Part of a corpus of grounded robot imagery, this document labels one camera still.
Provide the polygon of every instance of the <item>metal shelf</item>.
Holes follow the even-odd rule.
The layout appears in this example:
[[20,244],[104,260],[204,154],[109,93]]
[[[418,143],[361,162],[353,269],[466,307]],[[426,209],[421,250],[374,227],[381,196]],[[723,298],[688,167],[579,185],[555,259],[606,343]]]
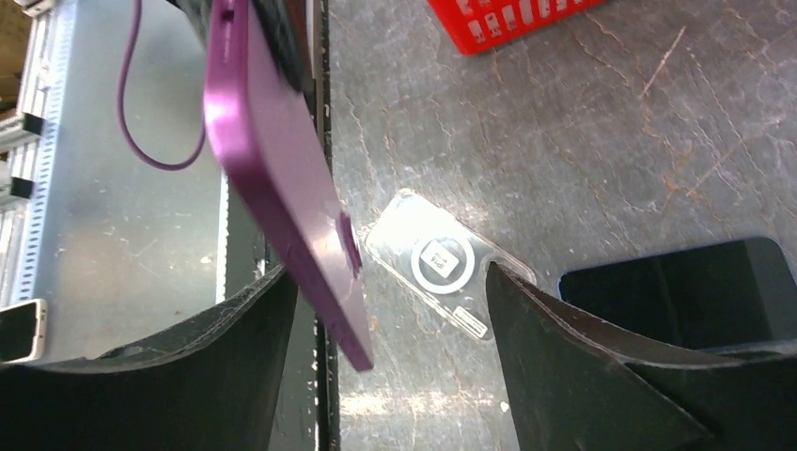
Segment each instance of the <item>metal shelf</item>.
[[[41,76],[43,74],[41,68],[45,67],[43,62],[46,60],[46,56],[51,54],[54,45],[58,44],[53,37],[54,22],[52,11],[45,12],[33,19],[30,31],[18,109],[24,114],[35,117],[44,116],[48,97],[57,99],[57,90],[61,87],[56,86],[53,91],[52,87],[45,83],[45,77]],[[56,115],[59,113],[59,109],[51,108],[48,113],[50,113],[49,119],[57,119]],[[8,148],[10,175],[37,181],[36,191],[28,206],[36,203],[41,206],[42,202],[46,204],[46,187],[49,185],[50,174],[46,170],[44,172],[36,170],[36,164],[37,160],[39,163],[42,159],[49,160],[47,153],[52,149],[47,148],[46,143],[42,143],[34,133],[25,132],[23,120],[19,117],[3,121],[0,124],[0,132],[3,135],[3,144],[5,146],[12,144]],[[52,135],[54,130],[50,127],[47,132]],[[30,261],[25,265],[23,254],[35,252],[32,249],[36,246],[32,246],[32,243],[27,240],[30,230],[33,229],[35,232],[38,220],[41,219],[40,215],[34,212],[35,210],[39,209],[30,209],[28,212],[27,206],[21,206],[16,210],[2,213],[0,222],[0,250],[2,250],[0,251],[2,252],[2,257],[0,257],[0,306],[8,306],[23,299],[19,293],[15,292],[15,288],[18,284],[21,285],[22,275],[30,273],[30,269],[25,270],[25,268],[30,268]]]

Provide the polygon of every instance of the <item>black phone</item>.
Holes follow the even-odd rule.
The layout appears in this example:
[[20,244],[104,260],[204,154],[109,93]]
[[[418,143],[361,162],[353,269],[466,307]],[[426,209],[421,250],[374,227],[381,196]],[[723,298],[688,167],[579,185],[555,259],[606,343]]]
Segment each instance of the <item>black phone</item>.
[[692,350],[797,338],[797,286],[776,242],[730,241],[568,272],[561,299]]
[[[273,58],[296,92],[312,95],[310,40],[306,0],[252,0]],[[208,37],[212,0],[166,0],[182,10],[203,41]]]

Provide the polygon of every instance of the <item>clear plastic packaging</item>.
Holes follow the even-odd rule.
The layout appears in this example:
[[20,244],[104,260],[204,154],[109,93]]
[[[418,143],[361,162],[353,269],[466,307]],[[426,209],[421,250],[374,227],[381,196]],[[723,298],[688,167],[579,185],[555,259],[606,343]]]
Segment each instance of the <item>clear plastic packaging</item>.
[[517,258],[410,190],[399,191],[384,210],[366,250],[426,305],[482,343],[494,339],[485,295],[489,263],[537,282]]

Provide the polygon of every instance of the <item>cable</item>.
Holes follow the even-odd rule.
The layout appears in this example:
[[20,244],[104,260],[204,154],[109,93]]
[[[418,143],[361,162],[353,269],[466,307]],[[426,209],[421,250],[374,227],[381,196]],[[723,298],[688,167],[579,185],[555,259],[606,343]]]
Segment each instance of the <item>cable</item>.
[[138,157],[142,162],[149,164],[152,167],[164,171],[180,171],[193,164],[199,157],[202,147],[205,145],[205,127],[202,126],[202,133],[199,135],[199,142],[196,143],[194,153],[182,163],[163,163],[150,157],[142,148],[140,148],[130,134],[130,129],[127,127],[127,119],[124,113],[124,94],[127,87],[127,76],[130,72],[131,61],[133,61],[133,52],[135,52],[135,43],[138,41],[138,31],[141,28],[141,9],[143,0],[133,0],[133,24],[130,29],[130,36],[127,41],[127,48],[125,49],[124,58],[122,59],[122,67],[119,72],[119,80],[117,83],[117,120],[119,128],[124,135],[125,141],[130,147],[133,154]]

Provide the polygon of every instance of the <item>metal frame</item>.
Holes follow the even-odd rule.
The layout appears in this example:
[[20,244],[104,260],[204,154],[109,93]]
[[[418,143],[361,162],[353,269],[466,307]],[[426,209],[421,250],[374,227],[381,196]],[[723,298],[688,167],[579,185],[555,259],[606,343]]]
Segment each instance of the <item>metal frame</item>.
[[[21,115],[2,124],[7,140],[8,170],[12,177],[34,180],[37,185],[26,208],[6,211],[0,221],[0,306],[30,299],[39,259],[38,234],[44,221],[44,210],[52,174],[55,153],[56,124],[60,117],[63,77],[60,83],[49,85],[52,70],[46,61],[51,56],[56,63],[55,73],[66,70],[72,32],[74,1],[62,2],[58,9],[58,29],[54,36],[55,12],[40,14],[33,19],[28,42],[18,108]],[[41,138],[25,126],[25,115],[43,117]]]

